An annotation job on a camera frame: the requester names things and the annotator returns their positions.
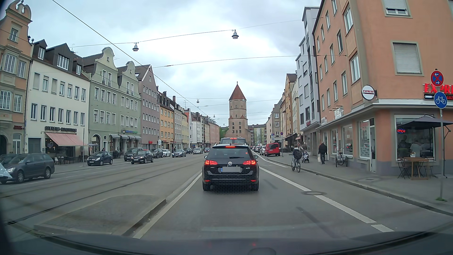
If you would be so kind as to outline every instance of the patio umbrella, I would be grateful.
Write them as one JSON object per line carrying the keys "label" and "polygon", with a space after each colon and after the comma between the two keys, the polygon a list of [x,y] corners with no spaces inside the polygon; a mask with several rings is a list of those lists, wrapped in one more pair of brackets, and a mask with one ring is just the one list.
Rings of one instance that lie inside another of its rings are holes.
{"label": "patio umbrella", "polygon": [[[450,121],[443,121],[444,126],[448,126],[453,124]],[[440,119],[434,118],[430,116],[423,116],[417,118],[411,122],[401,124],[398,128],[406,128],[406,129],[429,129],[429,128],[439,128],[440,127]]]}

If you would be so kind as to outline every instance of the backpack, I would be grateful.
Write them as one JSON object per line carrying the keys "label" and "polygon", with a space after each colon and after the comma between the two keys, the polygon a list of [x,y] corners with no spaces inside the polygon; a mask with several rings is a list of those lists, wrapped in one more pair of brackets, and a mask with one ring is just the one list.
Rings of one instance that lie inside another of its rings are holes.
{"label": "backpack", "polygon": [[294,155],[294,158],[296,158],[296,159],[302,158],[302,152],[300,150],[293,150],[293,155]]}

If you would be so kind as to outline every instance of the tower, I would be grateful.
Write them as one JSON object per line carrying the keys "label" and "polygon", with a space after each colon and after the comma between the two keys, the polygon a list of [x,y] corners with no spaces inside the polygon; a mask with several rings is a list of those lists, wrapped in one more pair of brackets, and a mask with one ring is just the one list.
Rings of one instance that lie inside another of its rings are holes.
{"label": "tower", "polygon": [[242,137],[250,142],[247,122],[247,99],[236,82],[233,94],[230,96],[230,117],[228,119],[228,132],[226,137]]}

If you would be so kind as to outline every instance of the round shop sign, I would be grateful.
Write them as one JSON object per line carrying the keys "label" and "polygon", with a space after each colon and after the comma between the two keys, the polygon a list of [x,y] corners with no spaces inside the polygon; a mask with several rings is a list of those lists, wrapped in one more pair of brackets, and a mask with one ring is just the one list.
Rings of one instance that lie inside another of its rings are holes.
{"label": "round shop sign", "polygon": [[368,101],[372,100],[375,96],[374,88],[370,85],[365,85],[362,88],[362,97]]}

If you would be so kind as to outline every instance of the red awning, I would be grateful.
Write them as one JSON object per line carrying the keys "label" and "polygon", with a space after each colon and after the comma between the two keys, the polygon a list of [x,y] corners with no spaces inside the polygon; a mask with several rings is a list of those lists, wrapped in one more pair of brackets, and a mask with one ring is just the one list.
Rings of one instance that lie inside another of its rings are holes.
{"label": "red awning", "polygon": [[86,146],[76,134],[45,133],[58,146]]}

